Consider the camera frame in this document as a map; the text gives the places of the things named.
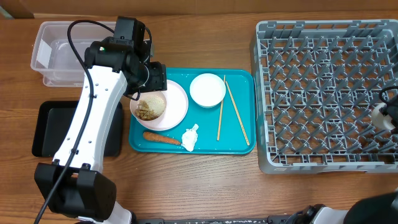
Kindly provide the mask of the white cup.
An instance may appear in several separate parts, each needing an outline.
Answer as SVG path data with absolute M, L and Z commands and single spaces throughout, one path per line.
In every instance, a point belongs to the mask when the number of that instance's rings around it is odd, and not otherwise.
M 378 104 L 371 112 L 371 121 L 373 126 L 382 129 L 392 131 L 396 127 L 392 123 L 392 118 L 389 115 L 383 115 L 381 109 L 385 107 L 385 103 Z

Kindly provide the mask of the pink bowl with food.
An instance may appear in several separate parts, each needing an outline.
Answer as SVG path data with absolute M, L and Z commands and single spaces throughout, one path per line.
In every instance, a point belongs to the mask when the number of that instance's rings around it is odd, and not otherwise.
M 141 93 L 139 99 L 130 101 L 132 115 L 139 121 L 159 119 L 165 112 L 167 100 L 161 91 Z

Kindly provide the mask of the white bowl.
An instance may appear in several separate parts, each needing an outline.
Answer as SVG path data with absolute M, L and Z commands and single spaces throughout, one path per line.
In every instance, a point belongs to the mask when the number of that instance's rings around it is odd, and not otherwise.
M 192 80 L 189 92 L 196 104 L 203 108 L 212 108 L 223 101 L 226 84 L 215 74 L 203 73 Z

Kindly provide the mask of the white tissue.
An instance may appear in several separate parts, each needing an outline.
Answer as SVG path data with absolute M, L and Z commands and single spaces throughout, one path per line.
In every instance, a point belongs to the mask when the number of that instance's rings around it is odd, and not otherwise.
M 198 139 L 198 130 L 199 126 L 194 124 L 192 128 L 186 129 L 186 131 L 182 135 L 182 143 L 181 145 L 188 151 L 192 152 L 195 147 L 195 143 Z

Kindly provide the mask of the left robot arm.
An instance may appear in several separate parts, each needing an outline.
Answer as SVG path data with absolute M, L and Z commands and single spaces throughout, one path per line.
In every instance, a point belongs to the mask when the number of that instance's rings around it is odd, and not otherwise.
M 152 36 L 141 21 L 118 17 L 111 35 L 94 41 L 77 60 L 85 72 L 71 125 L 51 163 L 37 165 L 34 180 L 43 209 L 80 223 L 135 223 L 116 200 L 116 184 L 103 175 L 104 148 L 123 96 L 167 89 L 166 67 L 151 62 Z

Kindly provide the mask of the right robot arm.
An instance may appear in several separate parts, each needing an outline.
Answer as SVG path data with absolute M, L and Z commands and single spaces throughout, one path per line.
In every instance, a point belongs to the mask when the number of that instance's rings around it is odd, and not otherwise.
M 381 104 L 373 109 L 371 119 L 374 126 L 397 133 L 397 97 L 387 101 L 381 90 Z M 305 210 L 291 215 L 287 223 L 347 223 L 347 224 L 378 224 L 397 223 L 397 192 L 362 199 L 349 210 L 335 210 L 323 204 L 309 206 Z

